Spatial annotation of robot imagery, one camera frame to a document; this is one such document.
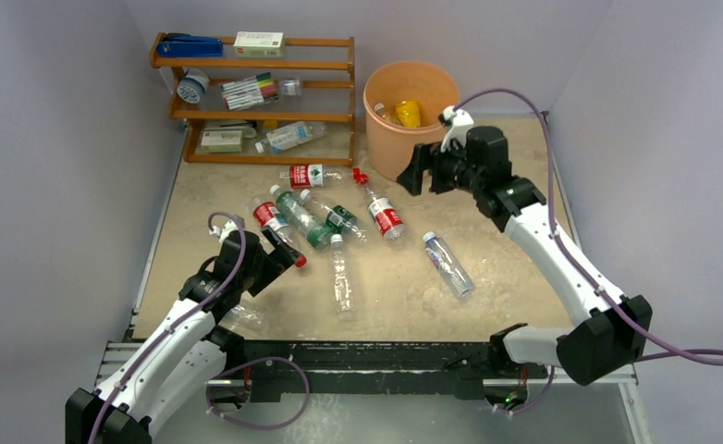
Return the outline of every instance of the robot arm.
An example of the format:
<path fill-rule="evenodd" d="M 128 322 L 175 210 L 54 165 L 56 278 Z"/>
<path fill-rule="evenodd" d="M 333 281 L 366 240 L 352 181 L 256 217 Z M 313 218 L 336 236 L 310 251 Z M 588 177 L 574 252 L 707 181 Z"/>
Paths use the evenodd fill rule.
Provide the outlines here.
<path fill-rule="evenodd" d="M 430 191 L 459 188 L 470 192 L 479 211 L 531 257 L 575 326 L 561 330 L 518 325 L 504 330 L 492 337 L 498 363 L 560 366 L 575 382 L 587 385 L 639 358 L 644 338 L 623 323 L 586 283 L 554 237 L 560 236 L 573 258 L 647 329 L 652 310 L 644 297 L 628 298 L 598 272 L 559 225 L 556 232 L 550 231 L 544 195 L 528 179 L 511 173 L 509 146 L 500 129 L 473 128 L 468 113 L 453 107 L 440 119 L 448 127 L 447 137 L 442 142 L 417 145 L 398 182 L 411 195 L 421 194 L 423 172 L 428 170 L 433 178 Z"/>
<path fill-rule="evenodd" d="M 244 291 L 252 296 L 258 294 L 294 265 L 300 253 L 270 228 L 264 228 L 263 234 L 275 247 L 271 253 L 263 250 L 258 236 L 236 229 L 233 222 L 214 234 L 220 237 L 220 254 L 204 262 L 198 273 L 187 280 L 179 300 L 149 339 L 92 393 L 79 388 L 67 401 L 66 443 L 83 444 L 89 440 L 109 397 L 110 408 L 101 420 L 99 436 L 103 442 L 151 443 L 163 423 L 190 395 L 233 366 L 225 353 L 228 335 L 217 334 L 216 330 L 222 329 L 217 323 L 239 304 Z M 242 253 L 242 236 L 246 248 L 236 275 L 215 299 L 196 310 L 229 277 Z M 212 262 L 214 267 L 209 271 Z M 176 325 L 175 321 L 185 315 L 187 318 Z"/>

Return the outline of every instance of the white wall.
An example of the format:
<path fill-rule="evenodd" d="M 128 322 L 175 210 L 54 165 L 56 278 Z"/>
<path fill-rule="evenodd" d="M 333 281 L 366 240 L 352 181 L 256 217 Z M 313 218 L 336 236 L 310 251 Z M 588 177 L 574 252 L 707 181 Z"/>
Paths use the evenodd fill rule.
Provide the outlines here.
<path fill-rule="evenodd" d="M 236 35 L 283 31 L 295 37 L 356 39 L 357 85 L 377 68 L 420 59 L 447 70 L 460 92 L 509 86 L 552 106 L 611 0 L 128 0 L 146 44 L 157 32 Z M 514 99 L 481 99 L 470 109 L 520 113 Z"/>
<path fill-rule="evenodd" d="M 552 116 L 588 255 L 653 332 L 723 348 L 723 1 L 616 1 Z M 658 442 L 723 442 L 723 368 L 637 368 Z"/>
<path fill-rule="evenodd" d="M 122 0 L 0 1 L 0 443 L 60 442 L 119 339 L 178 155 Z"/>

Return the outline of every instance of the medicine box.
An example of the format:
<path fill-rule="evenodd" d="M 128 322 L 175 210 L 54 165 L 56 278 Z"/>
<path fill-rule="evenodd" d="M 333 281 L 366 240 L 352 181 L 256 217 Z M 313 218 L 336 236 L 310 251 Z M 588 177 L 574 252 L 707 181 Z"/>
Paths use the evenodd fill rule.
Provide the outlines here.
<path fill-rule="evenodd" d="M 239 32 L 234 42 L 239 57 L 282 58 L 286 56 L 282 32 Z"/>
<path fill-rule="evenodd" d="M 241 153 L 242 131 L 204 130 L 201 147 L 208 153 Z"/>

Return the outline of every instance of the clear plastic bottle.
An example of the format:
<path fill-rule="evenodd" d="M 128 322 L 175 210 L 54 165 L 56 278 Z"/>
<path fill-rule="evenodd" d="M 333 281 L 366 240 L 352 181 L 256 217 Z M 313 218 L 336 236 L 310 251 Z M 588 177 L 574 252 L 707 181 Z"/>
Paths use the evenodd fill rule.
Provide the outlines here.
<path fill-rule="evenodd" d="M 435 269 L 451 288 L 454 296 L 460 299 L 468 297 L 476 286 L 465 269 L 462 268 L 457 256 L 448 248 L 446 241 L 438 238 L 432 231 L 424 234 L 422 240 L 424 241 L 424 250 L 427 251 L 427 255 L 433 261 Z"/>
<path fill-rule="evenodd" d="M 295 122 L 266 133 L 266 137 L 255 143 L 255 150 L 263 154 L 266 150 L 282 153 L 294 146 L 324 137 L 328 133 L 323 122 Z"/>
<path fill-rule="evenodd" d="M 324 223 L 337 234 L 351 236 L 361 242 L 367 241 L 369 227 L 361 222 L 356 215 L 344 206 L 325 196 L 319 196 L 310 190 L 302 190 L 299 194 L 301 201 L 308 210 L 324 220 Z"/>
<path fill-rule="evenodd" d="M 296 236 L 296 230 L 288 224 L 271 199 L 263 194 L 255 196 L 247 204 L 247 211 L 252 213 L 259 227 L 271 228 L 290 248 L 301 252 L 301 242 Z M 303 254 L 294 265 L 301 268 L 306 264 L 307 258 Z"/>
<path fill-rule="evenodd" d="M 373 111 L 386 122 L 392 125 L 402 126 L 402 124 L 399 123 L 399 119 L 397 118 L 397 116 L 392 114 L 384 104 L 375 105 L 373 107 Z"/>
<path fill-rule="evenodd" d="M 234 308 L 228 310 L 228 313 L 223 317 L 226 321 L 226 328 L 236 330 L 240 327 L 247 328 L 252 331 L 263 331 L 266 327 L 266 315 L 264 310 L 252 305 L 247 305 L 245 302 L 240 302 Z"/>
<path fill-rule="evenodd" d="M 307 238 L 315 250 L 320 252 L 326 248 L 332 236 L 331 228 L 305 208 L 304 203 L 293 195 L 293 192 L 285 191 L 279 185 L 273 185 L 269 192 L 275 196 L 275 204 L 280 213 Z"/>
<path fill-rule="evenodd" d="M 350 170 L 338 165 L 292 165 L 280 169 L 280 180 L 290 188 L 322 188 L 350 183 Z"/>
<path fill-rule="evenodd" d="M 377 225 L 378 230 L 380 230 L 381 236 L 393 245 L 404 242 L 405 224 L 397 216 L 397 211 L 391 202 L 373 188 L 370 179 L 366 174 L 362 174 L 358 168 L 353 168 L 353 178 L 364 193 L 367 212 Z"/>
<path fill-rule="evenodd" d="M 355 282 L 350 277 L 348 267 L 348 253 L 345 242 L 339 234 L 332 235 L 331 249 L 332 274 L 334 276 L 335 301 L 337 301 L 337 314 L 342 319 L 356 317 L 356 291 Z"/>

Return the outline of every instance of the red label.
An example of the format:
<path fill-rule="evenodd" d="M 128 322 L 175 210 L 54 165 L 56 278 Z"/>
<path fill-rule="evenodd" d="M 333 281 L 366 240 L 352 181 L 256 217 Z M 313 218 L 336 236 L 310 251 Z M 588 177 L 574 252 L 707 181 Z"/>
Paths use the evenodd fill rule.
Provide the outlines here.
<path fill-rule="evenodd" d="M 397 212 L 394 208 L 387 208 L 377 215 L 375 220 L 378 222 L 378 227 L 381 229 L 381 234 L 386 234 L 387 231 L 392 229 L 394 226 L 402 225 L 402 219 L 397 216 Z"/>
<path fill-rule="evenodd" d="M 306 165 L 294 165 L 290 168 L 290 188 L 308 188 L 310 178 L 307 176 Z"/>
<path fill-rule="evenodd" d="M 275 217 L 275 213 L 272 211 L 275 205 L 271 202 L 264 202 L 255 208 L 252 212 L 252 216 L 258 221 L 258 225 L 263 227 L 266 222 L 269 222 Z"/>

